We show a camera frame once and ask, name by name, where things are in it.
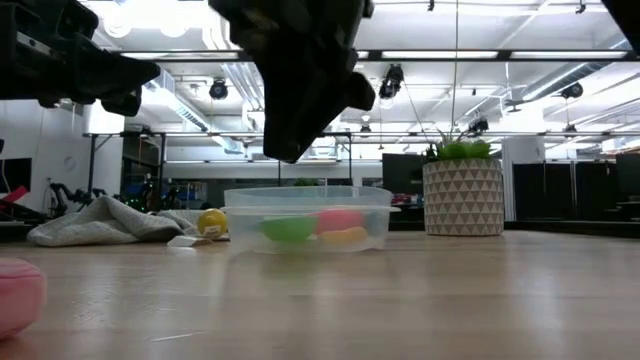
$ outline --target white geometric patterned pot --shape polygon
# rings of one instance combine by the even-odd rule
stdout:
[[[495,236],[504,230],[502,167],[495,159],[437,161],[424,165],[427,233]]]

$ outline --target spotlight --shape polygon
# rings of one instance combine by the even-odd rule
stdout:
[[[382,85],[380,85],[380,91],[378,92],[378,95],[380,96],[380,106],[390,107],[388,100],[393,99],[400,91],[403,81],[404,72],[402,71],[402,67],[395,64],[391,65]]]
[[[580,85],[580,83],[575,83],[569,86],[568,88],[562,90],[560,92],[560,95],[565,99],[569,99],[569,98],[575,99],[582,96],[583,93],[584,93],[584,88],[582,87],[582,85]]]
[[[469,123],[469,131],[475,135],[479,135],[487,130],[489,130],[489,121],[487,121],[485,117],[477,118]]]
[[[227,95],[229,95],[229,90],[227,89],[227,85],[225,85],[225,80],[214,80],[211,89],[209,89],[209,96],[211,96],[213,100],[224,100]]]
[[[576,126],[573,124],[567,124],[567,126],[565,126],[565,128],[562,129],[562,132],[578,132],[578,129],[576,129]],[[570,138],[573,138],[574,136],[565,135],[564,137],[567,139],[570,139]]]
[[[360,132],[371,132],[371,126],[369,126],[369,124],[362,124]]]

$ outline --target wooden table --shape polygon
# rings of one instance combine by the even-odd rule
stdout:
[[[49,305],[0,359],[640,359],[640,245],[392,234],[301,258],[226,245],[0,246]]]

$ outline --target towel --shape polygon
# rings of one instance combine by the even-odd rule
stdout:
[[[34,228],[27,240],[49,247],[169,242],[178,235],[196,235],[200,214],[200,210],[143,214],[114,198],[101,196],[81,212]]]

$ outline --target pink object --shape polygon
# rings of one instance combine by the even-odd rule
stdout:
[[[327,231],[342,231],[354,227],[364,227],[364,215],[355,210],[325,210],[315,214],[318,225],[314,234]]]
[[[40,269],[23,260],[0,258],[0,340],[38,319],[46,291]]]

